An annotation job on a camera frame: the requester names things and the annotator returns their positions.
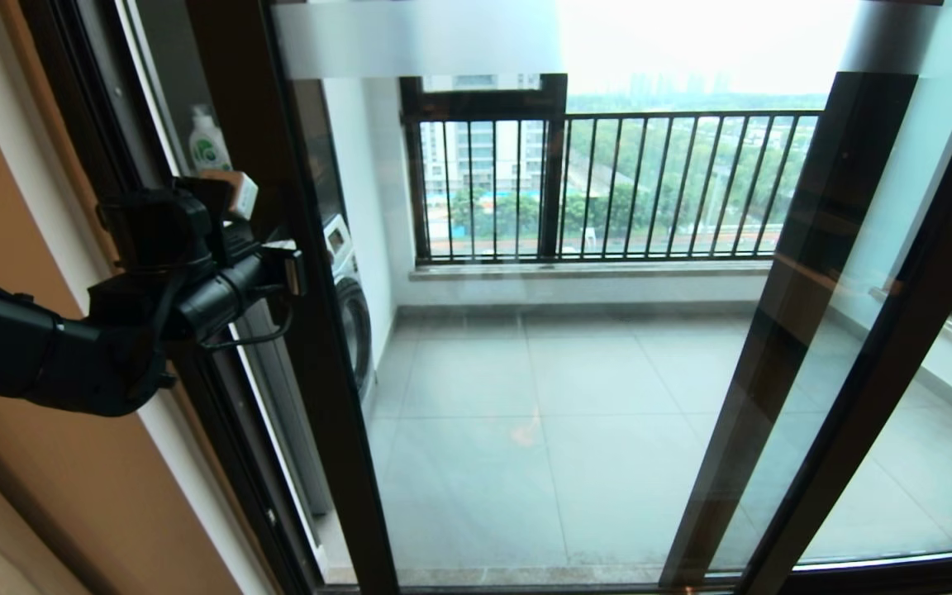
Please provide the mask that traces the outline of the white front-load washing machine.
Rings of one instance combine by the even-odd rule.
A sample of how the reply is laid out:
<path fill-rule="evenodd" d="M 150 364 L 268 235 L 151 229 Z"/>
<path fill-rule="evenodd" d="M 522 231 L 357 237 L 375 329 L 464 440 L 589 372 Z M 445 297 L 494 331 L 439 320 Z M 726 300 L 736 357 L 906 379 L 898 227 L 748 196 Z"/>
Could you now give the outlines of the white front-load washing machine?
<path fill-rule="evenodd" d="M 360 282 L 354 240 L 346 218 L 340 213 L 322 219 L 322 234 L 333 273 L 349 361 L 354 370 L 359 400 L 365 402 L 370 381 L 375 377 L 373 323 Z M 286 440 L 288 473 L 298 482 L 303 513 L 309 517 L 328 515 L 334 508 L 331 493 L 286 345 L 283 340 L 277 340 L 250 346 L 246 353 L 255 357 L 262 379 L 267 380 L 262 394 L 269 397 L 274 424 Z"/>

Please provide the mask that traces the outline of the white detergent bottle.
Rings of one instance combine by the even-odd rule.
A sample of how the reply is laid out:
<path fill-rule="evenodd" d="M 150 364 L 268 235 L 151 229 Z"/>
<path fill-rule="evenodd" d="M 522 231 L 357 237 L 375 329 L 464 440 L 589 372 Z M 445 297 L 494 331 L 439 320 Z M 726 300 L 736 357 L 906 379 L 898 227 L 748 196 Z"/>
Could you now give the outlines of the white detergent bottle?
<path fill-rule="evenodd" d="M 211 108 L 205 104 L 192 105 L 190 117 L 193 130 L 188 139 L 188 149 L 196 172 L 231 172 L 233 163 L 226 148 L 226 139 L 216 124 Z"/>

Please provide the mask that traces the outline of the long black balcony railing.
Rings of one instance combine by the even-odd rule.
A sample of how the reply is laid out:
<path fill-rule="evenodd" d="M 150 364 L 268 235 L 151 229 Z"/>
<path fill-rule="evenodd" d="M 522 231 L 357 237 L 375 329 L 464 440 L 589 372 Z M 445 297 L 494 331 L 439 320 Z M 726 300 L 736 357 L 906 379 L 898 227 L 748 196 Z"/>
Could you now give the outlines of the long black balcony railing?
<path fill-rule="evenodd" d="M 774 256 L 819 110 L 566 114 L 566 261 Z"/>

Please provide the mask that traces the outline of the dark window frame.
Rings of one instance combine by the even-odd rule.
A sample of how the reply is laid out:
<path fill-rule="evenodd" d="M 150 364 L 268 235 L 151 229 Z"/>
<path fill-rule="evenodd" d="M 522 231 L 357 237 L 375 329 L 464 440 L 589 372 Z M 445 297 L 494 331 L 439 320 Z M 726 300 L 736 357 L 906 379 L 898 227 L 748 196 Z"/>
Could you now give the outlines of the dark window frame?
<path fill-rule="evenodd" d="M 454 83 L 431 89 L 429 79 L 399 82 L 400 123 L 407 157 L 413 263 L 550 263 L 560 257 L 565 218 L 565 113 L 563 74 L 522 75 L 502 89 L 492 75 L 471 78 L 471 87 Z M 435 200 L 426 193 L 421 155 L 422 123 L 540 121 L 545 124 L 543 188 L 525 195 L 477 196 L 473 189 Z"/>

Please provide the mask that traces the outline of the fixed dark framed glass panel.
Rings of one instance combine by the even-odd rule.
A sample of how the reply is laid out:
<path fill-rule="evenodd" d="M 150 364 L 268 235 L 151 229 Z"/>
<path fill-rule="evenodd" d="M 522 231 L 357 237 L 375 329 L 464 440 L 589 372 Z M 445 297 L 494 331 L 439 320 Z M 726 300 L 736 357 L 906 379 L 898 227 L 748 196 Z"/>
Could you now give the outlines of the fixed dark framed glass panel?
<path fill-rule="evenodd" d="M 834 65 L 665 595 L 952 593 L 952 0 L 824 2 Z M 888 296 L 873 325 L 834 298 Z"/>

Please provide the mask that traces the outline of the grey high-rise building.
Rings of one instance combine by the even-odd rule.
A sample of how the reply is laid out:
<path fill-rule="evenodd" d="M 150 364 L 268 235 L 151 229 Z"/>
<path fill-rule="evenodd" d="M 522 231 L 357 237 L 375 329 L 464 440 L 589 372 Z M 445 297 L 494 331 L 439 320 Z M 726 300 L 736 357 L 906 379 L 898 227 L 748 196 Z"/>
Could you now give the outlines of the grey high-rise building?
<path fill-rule="evenodd" d="M 543 188 L 545 124 L 540 121 L 422 123 L 426 193 L 435 200 L 473 189 L 533 195 Z"/>

